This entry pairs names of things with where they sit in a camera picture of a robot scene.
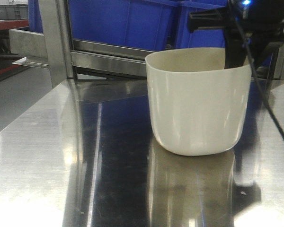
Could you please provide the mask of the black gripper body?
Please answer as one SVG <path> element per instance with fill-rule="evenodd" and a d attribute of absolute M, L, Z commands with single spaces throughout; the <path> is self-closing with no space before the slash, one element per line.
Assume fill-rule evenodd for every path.
<path fill-rule="evenodd" d="M 223 31 L 225 68 L 244 65 L 244 40 L 258 68 L 284 44 L 284 0 L 230 0 L 225 7 L 189 12 L 189 32 L 216 29 Z"/>

